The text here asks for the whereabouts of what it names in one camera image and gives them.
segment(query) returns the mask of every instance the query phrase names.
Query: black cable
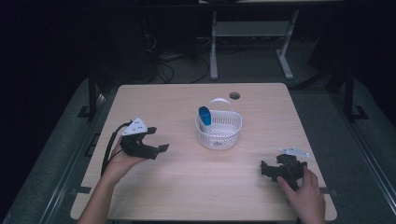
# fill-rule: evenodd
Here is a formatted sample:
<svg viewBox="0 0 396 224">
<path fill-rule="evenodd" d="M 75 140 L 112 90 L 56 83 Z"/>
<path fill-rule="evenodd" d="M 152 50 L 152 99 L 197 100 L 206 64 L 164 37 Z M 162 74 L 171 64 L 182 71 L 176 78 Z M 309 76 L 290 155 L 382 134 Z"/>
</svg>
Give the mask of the black cable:
<svg viewBox="0 0 396 224">
<path fill-rule="evenodd" d="M 166 77 L 166 78 L 163 78 L 160 75 L 160 78 L 163 80 L 163 84 L 171 83 L 172 79 L 175 77 L 175 70 L 170 65 L 165 64 L 165 63 L 159 63 L 159 66 L 161 67 L 161 70 L 163 71 L 163 75 Z M 168 78 L 168 75 L 166 75 L 165 71 L 163 70 L 163 66 L 165 66 L 171 70 L 171 72 L 172 72 L 171 77 Z"/>
<path fill-rule="evenodd" d="M 198 81 L 204 79 L 204 77 L 206 77 L 207 74 L 209 74 L 209 70 L 210 70 L 210 65 L 209 65 L 209 63 L 207 63 L 204 59 L 202 59 L 202 58 L 200 58 L 200 57 L 197 57 L 197 59 L 203 61 L 203 62 L 206 64 L 206 71 L 205 71 L 205 73 L 204 73 L 203 76 L 199 77 L 198 79 L 196 79 L 196 80 L 194 80 L 194 81 L 192 81 L 192 82 L 190 82 L 190 83 L 198 82 Z"/>
<path fill-rule="evenodd" d="M 247 48 L 243 49 L 242 46 L 238 43 L 235 43 L 234 38 L 229 38 L 226 41 L 229 41 L 229 44 L 218 43 L 216 47 L 216 52 L 219 54 L 235 54 L 242 51 L 245 51 Z"/>
<path fill-rule="evenodd" d="M 180 55 L 175 56 L 175 57 L 170 58 L 170 59 L 162 59 L 161 63 L 170 63 L 170 62 L 172 62 L 174 60 L 178 60 L 178 59 L 181 59 L 183 57 L 185 57 L 185 56 L 180 54 Z"/>
<path fill-rule="evenodd" d="M 198 42 L 201 42 L 201 41 L 203 42 L 202 44 L 198 43 L 198 47 L 197 47 L 197 50 L 196 50 L 197 54 L 207 53 L 207 52 L 210 51 L 211 42 L 212 42 L 210 37 L 203 37 L 201 39 L 198 39 L 197 41 Z"/>
<path fill-rule="evenodd" d="M 100 176 L 102 176 L 103 173 L 105 172 L 105 169 L 107 168 L 108 162 L 109 162 L 111 159 L 113 159 L 113 157 L 114 157 L 115 155 L 117 155 L 118 153 L 121 152 L 121 150 L 120 150 L 120 151 L 118 151 L 115 155 L 113 155 L 109 160 L 107 159 L 107 158 L 108 158 L 108 155 L 110 154 L 111 148 L 113 147 L 113 143 L 114 143 L 114 140 L 116 139 L 117 133 L 119 132 L 119 130 L 120 130 L 121 128 L 123 128 L 123 127 L 128 127 L 131 123 L 132 123 L 132 122 L 130 121 L 130 122 L 128 122 L 128 123 L 123 123 L 123 124 L 121 124 L 121 126 L 120 126 L 119 128 L 117 128 L 117 130 L 116 130 L 113 134 L 111 134 L 110 140 L 108 141 L 108 144 L 107 144 L 105 156 L 103 157 L 102 171 L 101 171 Z"/>
</svg>

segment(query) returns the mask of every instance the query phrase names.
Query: tabletop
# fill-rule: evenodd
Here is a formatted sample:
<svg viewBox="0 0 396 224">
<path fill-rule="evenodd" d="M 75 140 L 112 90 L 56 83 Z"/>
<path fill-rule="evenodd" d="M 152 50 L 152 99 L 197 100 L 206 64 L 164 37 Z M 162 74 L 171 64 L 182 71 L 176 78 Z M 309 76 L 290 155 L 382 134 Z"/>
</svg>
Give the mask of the tabletop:
<svg viewBox="0 0 396 224">
<path fill-rule="evenodd" d="M 240 98 L 230 98 L 237 92 Z M 228 100 L 243 118 L 234 147 L 223 151 L 198 141 L 198 108 L 215 98 Z M 228 110 L 223 104 L 210 105 Z M 261 174 L 261 161 L 276 164 L 282 147 L 297 147 L 310 156 L 308 168 L 326 187 L 289 91 L 279 83 L 169 84 L 122 86 L 109 111 L 92 160 L 81 183 L 71 217 L 77 219 L 100 178 L 111 134 L 140 117 L 157 132 L 147 135 L 149 146 L 169 144 L 156 160 L 138 164 L 116 186 L 108 218 L 130 220 L 282 221 L 295 220 L 277 183 Z M 337 213 L 330 195 L 326 220 Z"/>
</svg>

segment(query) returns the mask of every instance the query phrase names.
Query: basket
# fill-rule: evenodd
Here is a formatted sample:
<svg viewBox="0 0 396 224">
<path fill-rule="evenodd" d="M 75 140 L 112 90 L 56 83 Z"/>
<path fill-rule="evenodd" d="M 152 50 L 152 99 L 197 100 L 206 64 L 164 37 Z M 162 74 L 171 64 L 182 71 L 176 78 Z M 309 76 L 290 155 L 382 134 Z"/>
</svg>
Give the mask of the basket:
<svg viewBox="0 0 396 224">
<path fill-rule="evenodd" d="M 195 124 L 198 130 L 198 140 L 204 146 L 212 150 L 225 150 L 235 145 L 242 127 L 242 117 L 233 112 L 230 102 L 222 98 L 216 98 L 209 103 L 223 102 L 229 105 L 229 111 L 210 110 L 211 130 L 204 133 L 200 129 L 199 114 L 195 117 Z"/>
</svg>

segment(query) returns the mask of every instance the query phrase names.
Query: table leg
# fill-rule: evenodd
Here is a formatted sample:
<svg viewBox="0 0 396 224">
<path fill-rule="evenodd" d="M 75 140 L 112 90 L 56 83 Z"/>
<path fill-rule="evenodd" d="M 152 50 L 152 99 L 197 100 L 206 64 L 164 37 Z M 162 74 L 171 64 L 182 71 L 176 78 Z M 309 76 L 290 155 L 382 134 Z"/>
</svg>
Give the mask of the table leg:
<svg viewBox="0 0 396 224">
<path fill-rule="evenodd" d="M 212 50 L 210 52 L 210 78 L 218 79 L 218 62 L 216 59 L 216 11 L 213 12 L 212 21 Z"/>
<path fill-rule="evenodd" d="M 291 73 L 291 70 L 289 68 L 289 64 L 288 64 L 288 61 L 286 60 L 285 55 L 286 55 L 286 50 L 288 49 L 288 46 L 289 46 L 291 35 L 293 34 L 294 25 L 297 20 L 298 13 L 299 13 L 298 9 L 293 11 L 289 25 L 288 25 L 288 29 L 285 33 L 285 42 L 283 43 L 283 46 L 281 49 L 276 50 L 277 58 L 279 59 L 280 65 L 282 66 L 283 73 L 285 74 L 286 79 L 293 79 L 293 74 Z"/>
</svg>

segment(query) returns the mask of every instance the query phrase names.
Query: hand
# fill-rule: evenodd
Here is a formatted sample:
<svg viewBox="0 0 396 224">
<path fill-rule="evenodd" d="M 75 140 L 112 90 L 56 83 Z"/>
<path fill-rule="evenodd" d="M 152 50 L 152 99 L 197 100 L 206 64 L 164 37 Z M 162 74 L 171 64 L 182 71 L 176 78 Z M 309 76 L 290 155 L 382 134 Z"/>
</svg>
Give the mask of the hand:
<svg viewBox="0 0 396 224">
<path fill-rule="evenodd" d="M 112 183 L 117 184 L 128 172 L 137 165 L 139 162 L 146 161 L 147 159 L 131 157 L 125 154 L 120 146 L 121 136 L 119 141 L 111 151 L 112 159 L 107 165 L 105 172 L 103 173 L 104 178 L 108 178 Z"/>
<path fill-rule="evenodd" d="M 318 187 L 318 177 L 312 171 L 304 167 L 303 184 L 297 191 L 281 176 L 276 180 L 304 224 L 325 223 L 326 203 Z"/>
</svg>

